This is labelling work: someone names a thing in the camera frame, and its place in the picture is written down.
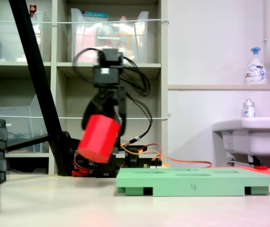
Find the tabletop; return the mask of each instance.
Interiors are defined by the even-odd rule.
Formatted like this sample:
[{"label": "tabletop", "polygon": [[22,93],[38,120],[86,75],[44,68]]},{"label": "tabletop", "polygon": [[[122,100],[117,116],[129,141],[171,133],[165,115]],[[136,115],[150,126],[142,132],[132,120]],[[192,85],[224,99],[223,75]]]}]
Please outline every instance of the tabletop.
[{"label": "tabletop", "polygon": [[152,197],[117,194],[115,179],[8,175],[0,227],[270,227],[270,194]]}]

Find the black cable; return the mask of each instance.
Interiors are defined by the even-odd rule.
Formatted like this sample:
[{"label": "black cable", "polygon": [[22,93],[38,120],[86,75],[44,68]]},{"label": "black cable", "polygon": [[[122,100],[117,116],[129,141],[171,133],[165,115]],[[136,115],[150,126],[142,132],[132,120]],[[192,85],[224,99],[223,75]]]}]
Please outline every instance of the black cable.
[{"label": "black cable", "polygon": [[[132,72],[137,73],[141,77],[141,81],[142,81],[143,87],[140,86],[136,82],[131,82],[128,79],[126,79],[125,76],[127,76],[129,78],[132,78],[133,81],[135,80],[134,77],[131,76],[131,75],[129,75],[127,72],[125,72],[125,70],[129,70],[129,71],[132,71]],[[123,81],[125,81],[126,83],[128,83],[129,85],[131,85],[131,87],[133,88],[133,90],[136,93],[138,93],[140,96],[146,97],[151,92],[151,84],[150,84],[149,79],[138,68],[132,68],[130,66],[124,65],[124,72],[123,72],[123,75],[121,76],[121,79]]]},{"label": "black cable", "polygon": [[[87,49],[84,49],[82,51],[80,51],[73,59],[73,70],[76,74],[76,76],[84,81],[86,81],[87,83],[90,83],[90,84],[94,84],[93,81],[91,80],[88,80],[86,79],[84,76],[81,75],[80,71],[79,71],[79,68],[76,66],[76,63],[77,63],[77,60],[79,59],[80,55],[82,55],[83,53],[87,52],[87,51],[97,51],[98,53],[101,53],[101,56],[103,56],[103,51],[99,50],[99,49],[96,49],[96,48],[87,48]],[[141,96],[148,96],[151,92],[151,84],[150,84],[150,81],[149,79],[146,77],[146,75],[144,73],[142,73],[139,68],[137,67],[137,65],[129,58],[127,57],[124,57],[125,60],[127,60],[131,66],[129,65],[123,65],[124,67],[124,72],[123,74],[125,74],[127,76],[124,77],[124,75],[120,75],[122,81],[128,83],[136,93],[138,93],[139,95]],[[135,72],[136,74],[138,74],[141,78],[141,81],[142,81],[142,84],[143,84],[143,87],[141,85],[139,85],[138,83],[135,82],[135,78],[134,76],[128,74],[125,70],[129,70],[129,71],[132,71],[132,72]]]},{"label": "black cable", "polygon": [[87,48],[87,49],[84,49],[84,50],[80,51],[80,52],[74,57],[74,59],[73,59],[73,70],[74,70],[75,74],[76,74],[80,79],[82,79],[82,80],[84,80],[84,81],[86,81],[86,82],[88,82],[88,83],[90,83],[90,84],[93,84],[92,81],[86,79],[85,77],[83,77],[83,76],[81,75],[81,73],[80,73],[79,70],[78,70],[78,67],[76,66],[76,63],[77,63],[77,61],[78,61],[79,56],[82,55],[83,53],[87,52],[87,51],[97,51],[97,52],[99,52],[99,53],[103,53],[103,51],[98,50],[98,49],[96,49],[96,48]]},{"label": "black cable", "polygon": [[[129,99],[131,99],[131,100],[133,101],[133,103],[134,103],[136,106],[138,106],[138,107],[142,110],[142,112],[144,113],[144,115],[147,117],[147,119],[148,119],[149,122],[150,122],[148,129],[147,129],[142,135],[139,136],[139,138],[141,139],[141,138],[142,138],[143,136],[145,136],[145,135],[149,132],[149,130],[151,129],[151,126],[152,126],[152,124],[153,124],[152,114],[151,114],[149,108],[148,108],[143,102],[141,102],[141,101],[139,101],[139,100],[137,100],[137,99],[132,98],[128,93],[127,93],[127,97],[128,97]],[[137,139],[137,138],[134,138],[134,139],[130,140],[129,142],[130,142],[130,143],[134,143],[134,142],[136,142],[136,141],[138,141],[138,139]]]}]

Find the soap dispenser bottle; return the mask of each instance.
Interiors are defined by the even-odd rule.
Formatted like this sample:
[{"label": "soap dispenser bottle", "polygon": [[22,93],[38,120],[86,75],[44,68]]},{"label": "soap dispenser bottle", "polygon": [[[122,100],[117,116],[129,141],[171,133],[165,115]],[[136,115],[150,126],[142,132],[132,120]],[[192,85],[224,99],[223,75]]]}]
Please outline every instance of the soap dispenser bottle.
[{"label": "soap dispenser bottle", "polygon": [[253,52],[253,59],[249,64],[249,68],[245,74],[244,81],[246,85],[249,84],[267,84],[268,74],[264,65],[258,57],[258,52],[261,50],[259,47],[251,49]]}]

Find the red object on shelf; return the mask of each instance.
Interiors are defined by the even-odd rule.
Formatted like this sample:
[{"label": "red object on shelf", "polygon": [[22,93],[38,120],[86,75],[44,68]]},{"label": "red object on shelf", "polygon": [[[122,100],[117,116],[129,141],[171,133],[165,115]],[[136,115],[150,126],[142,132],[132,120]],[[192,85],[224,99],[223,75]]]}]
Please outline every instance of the red object on shelf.
[{"label": "red object on shelf", "polygon": [[78,146],[78,153],[96,163],[107,163],[119,133],[120,124],[104,115],[92,115]]}]

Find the green board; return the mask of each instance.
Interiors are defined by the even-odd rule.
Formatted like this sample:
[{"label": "green board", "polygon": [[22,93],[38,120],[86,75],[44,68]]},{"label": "green board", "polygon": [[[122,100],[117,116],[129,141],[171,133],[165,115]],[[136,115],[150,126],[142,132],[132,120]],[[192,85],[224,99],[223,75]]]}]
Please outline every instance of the green board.
[{"label": "green board", "polygon": [[125,195],[240,196],[269,194],[270,175],[240,168],[121,168]]}]

